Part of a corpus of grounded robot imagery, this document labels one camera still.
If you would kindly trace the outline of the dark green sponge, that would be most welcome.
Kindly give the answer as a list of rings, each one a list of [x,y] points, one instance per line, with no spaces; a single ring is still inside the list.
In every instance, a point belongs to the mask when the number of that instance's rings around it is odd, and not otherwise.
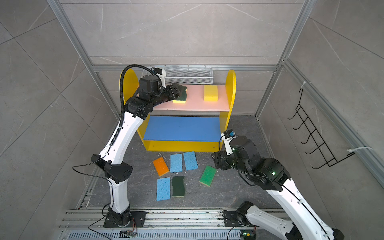
[[[182,198],[185,196],[186,190],[184,186],[184,176],[176,176],[172,178],[173,198]]]
[[[188,97],[187,91],[188,91],[187,88],[182,90],[181,96],[179,98],[173,100],[173,103],[175,103],[175,104],[185,104],[187,102],[187,97]]]

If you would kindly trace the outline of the light green sponge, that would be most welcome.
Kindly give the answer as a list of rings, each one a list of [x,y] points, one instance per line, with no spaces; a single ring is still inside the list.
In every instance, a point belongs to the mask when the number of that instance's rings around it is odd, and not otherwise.
[[[207,187],[210,187],[216,175],[217,169],[211,166],[206,166],[199,182]]]

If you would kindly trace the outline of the yellow sponge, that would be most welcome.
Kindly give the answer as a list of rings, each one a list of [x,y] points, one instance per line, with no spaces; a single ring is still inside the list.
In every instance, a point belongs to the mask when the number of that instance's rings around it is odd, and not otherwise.
[[[217,102],[219,99],[219,90],[216,85],[204,85],[204,101]]]

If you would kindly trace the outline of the orange sponge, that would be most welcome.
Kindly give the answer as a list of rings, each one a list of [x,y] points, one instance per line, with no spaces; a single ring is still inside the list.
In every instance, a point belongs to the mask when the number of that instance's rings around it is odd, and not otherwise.
[[[154,160],[153,165],[154,165],[159,177],[162,177],[165,174],[170,172],[170,170],[169,170],[163,157],[159,157],[158,159]]]

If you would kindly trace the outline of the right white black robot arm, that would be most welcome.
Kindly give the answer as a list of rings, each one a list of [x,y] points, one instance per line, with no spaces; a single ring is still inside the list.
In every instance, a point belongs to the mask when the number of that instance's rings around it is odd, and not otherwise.
[[[238,227],[261,227],[281,240],[345,238],[340,230],[328,226],[316,214],[283,164],[274,158],[262,158],[247,137],[225,131],[219,140],[219,150],[212,154],[212,158],[217,169],[233,169],[247,185],[266,191],[289,216],[285,221],[244,201],[236,210]]]

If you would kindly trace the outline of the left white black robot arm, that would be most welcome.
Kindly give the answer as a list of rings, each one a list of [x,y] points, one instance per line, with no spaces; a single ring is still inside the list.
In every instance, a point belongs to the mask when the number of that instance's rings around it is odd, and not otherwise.
[[[127,185],[133,168],[124,162],[124,155],[135,132],[155,106],[177,100],[187,92],[187,87],[177,83],[163,86],[159,76],[144,76],[136,83],[136,90],[122,88],[121,93],[128,94],[123,97],[122,117],[105,148],[91,158],[109,181],[111,203],[107,219],[119,227],[131,221]]]

